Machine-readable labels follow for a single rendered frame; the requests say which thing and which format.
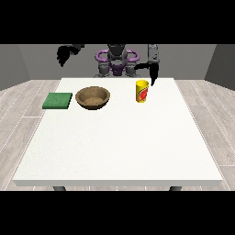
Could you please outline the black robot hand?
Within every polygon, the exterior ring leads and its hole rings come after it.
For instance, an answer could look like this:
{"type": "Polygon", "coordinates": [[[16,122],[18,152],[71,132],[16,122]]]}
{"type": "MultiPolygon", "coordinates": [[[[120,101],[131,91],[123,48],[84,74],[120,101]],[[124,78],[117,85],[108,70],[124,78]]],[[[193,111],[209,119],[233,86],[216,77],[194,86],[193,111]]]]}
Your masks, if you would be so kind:
{"type": "Polygon", "coordinates": [[[72,53],[77,54],[78,52],[79,50],[73,46],[60,46],[57,50],[57,60],[59,62],[59,65],[63,66],[70,58],[70,55],[72,53]]]}
{"type": "Polygon", "coordinates": [[[134,67],[135,70],[148,69],[150,72],[151,85],[154,85],[158,78],[159,63],[158,62],[145,62],[139,63],[134,67]]]}

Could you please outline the yellow cup with melon print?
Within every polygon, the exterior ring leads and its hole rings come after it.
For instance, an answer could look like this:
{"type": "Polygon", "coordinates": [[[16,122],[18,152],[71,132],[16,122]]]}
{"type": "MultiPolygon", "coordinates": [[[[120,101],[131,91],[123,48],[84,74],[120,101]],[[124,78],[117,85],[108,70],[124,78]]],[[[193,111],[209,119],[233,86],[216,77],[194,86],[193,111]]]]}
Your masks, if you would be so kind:
{"type": "Polygon", "coordinates": [[[136,101],[144,103],[148,94],[149,82],[146,80],[138,80],[136,82],[136,101]]]}

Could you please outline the green square pad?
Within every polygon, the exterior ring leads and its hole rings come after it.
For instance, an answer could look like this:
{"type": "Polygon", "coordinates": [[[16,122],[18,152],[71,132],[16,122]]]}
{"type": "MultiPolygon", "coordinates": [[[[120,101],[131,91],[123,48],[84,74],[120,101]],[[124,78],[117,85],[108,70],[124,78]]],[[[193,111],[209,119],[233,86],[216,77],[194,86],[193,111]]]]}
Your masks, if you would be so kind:
{"type": "Polygon", "coordinates": [[[71,102],[72,93],[49,93],[42,105],[43,109],[67,109],[71,102]]]}

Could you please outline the brown wooden bowl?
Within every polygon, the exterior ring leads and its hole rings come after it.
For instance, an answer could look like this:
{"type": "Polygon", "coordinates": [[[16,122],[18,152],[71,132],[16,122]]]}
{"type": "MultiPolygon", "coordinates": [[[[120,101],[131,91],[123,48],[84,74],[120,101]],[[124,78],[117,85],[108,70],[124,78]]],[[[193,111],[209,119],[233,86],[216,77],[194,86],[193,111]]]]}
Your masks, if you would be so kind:
{"type": "Polygon", "coordinates": [[[97,110],[107,104],[110,93],[100,86],[89,86],[81,89],[75,95],[76,102],[88,110],[97,110]]]}

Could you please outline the grey and purple robot trunk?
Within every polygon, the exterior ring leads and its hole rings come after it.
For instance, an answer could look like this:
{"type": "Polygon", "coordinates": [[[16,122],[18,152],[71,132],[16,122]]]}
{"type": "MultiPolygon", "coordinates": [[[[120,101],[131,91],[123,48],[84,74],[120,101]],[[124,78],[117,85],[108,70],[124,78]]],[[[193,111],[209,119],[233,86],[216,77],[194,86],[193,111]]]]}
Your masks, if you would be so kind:
{"type": "Polygon", "coordinates": [[[95,54],[99,71],[96,77],[108,77],[109,73],[121,76],[123,72],[127,77],[138,77],[134,67],[140,60],[140,54],[136,50],[127,50],[125,44],[108,44],[107,46],[107,50],[99,50],[95,54]]]}

